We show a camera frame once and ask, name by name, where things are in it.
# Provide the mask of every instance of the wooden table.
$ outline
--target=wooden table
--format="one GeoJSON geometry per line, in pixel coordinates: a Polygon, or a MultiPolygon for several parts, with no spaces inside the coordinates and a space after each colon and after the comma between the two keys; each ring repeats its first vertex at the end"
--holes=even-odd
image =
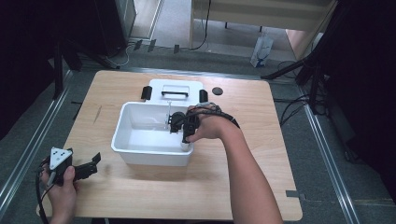
{"type": "MultiPolygon", "coordinates": [[[[229,178],[220,140],[200,140],[186,167],[126,164],[111,149],[121,106],[139,102],[154,78],[201,81],[209,101],[233,115],[268,178],[284,220],[302,217],[274,101],[267,82],[219,77],[171,76],[100,71],[96,74],[64,148],[73,164],[102,154],[98,173],[79,181],[77,217],[232,219],[229,178]],[[221,87],[224,93],[211,90],[221,87]]],[[[44,201],[48,215],[50,203],[44,201]]]]}

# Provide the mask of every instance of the metal frame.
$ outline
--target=metal frame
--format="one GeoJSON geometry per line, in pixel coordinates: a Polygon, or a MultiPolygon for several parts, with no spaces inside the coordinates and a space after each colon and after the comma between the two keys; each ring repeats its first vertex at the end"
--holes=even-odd
{"type": "MultiPolygon", "coordinates": [[[[300,88],[300,92],[302,95],[306,94],[306,91],[302,88],[300,88]]],[[[348,224],[361,223],[352,199],[349,196],[347,186],[343,180],[343,177],[341,177],[341,174],[338,171],[334,157],[332,156],[332,150],[330,149],[326,137],[320,127],[318,118],[314,115],[309,105],[305,105],[304,109],[312,131],[314,132],[314,136],[317,139],[320,153],[326,165],[327,172],[329,173],[330,180],[332,181],[332,186],[334,187],[338,202],[340,203],[341,209],[343,210],[346,222],[348,224]]]]}

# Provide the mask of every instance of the person's left hand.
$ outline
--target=person's left hand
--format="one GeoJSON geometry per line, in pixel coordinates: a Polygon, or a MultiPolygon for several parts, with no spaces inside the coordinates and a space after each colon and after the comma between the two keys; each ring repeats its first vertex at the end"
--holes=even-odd
{"type": "MultiPolygon", "coordinates": [[[[44,167],[41,181],[47,185],[49,174],[48,165],[44,167]]],[[[55,185],[48,189],[49,200],[52,205],[52,223],[71,223],[76,212],[77,183],[73,182],[75,177],[75,168],[67,167],[64,172],[64,185],[55,185]]]]}

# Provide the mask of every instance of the person's right hand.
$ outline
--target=person's right hand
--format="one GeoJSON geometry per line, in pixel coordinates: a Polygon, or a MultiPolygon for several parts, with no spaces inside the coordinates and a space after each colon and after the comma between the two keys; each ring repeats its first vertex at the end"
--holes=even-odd
{"type": "Polygon", "coordinates": [[[224,134],[231,132],[239,132],[242,134],[239,128],[237,128],[233,123],[225,118],[215,115],[198,115],[198,118],[200,120],[200,126],[195,134],[186,138],[186,140],[189,142],[193,143],[202,138],[222,139],[224,134]]]}

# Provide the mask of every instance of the black round button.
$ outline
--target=black round button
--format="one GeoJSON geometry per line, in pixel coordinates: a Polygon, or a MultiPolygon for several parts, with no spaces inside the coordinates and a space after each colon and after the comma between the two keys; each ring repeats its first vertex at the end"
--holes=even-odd
{"type": "Polygon", "coordinates": [[[215,95],[222,95],[223,94],[223,90],[220,87],[215,87],[212,89],[213,94],[215,95]]]}

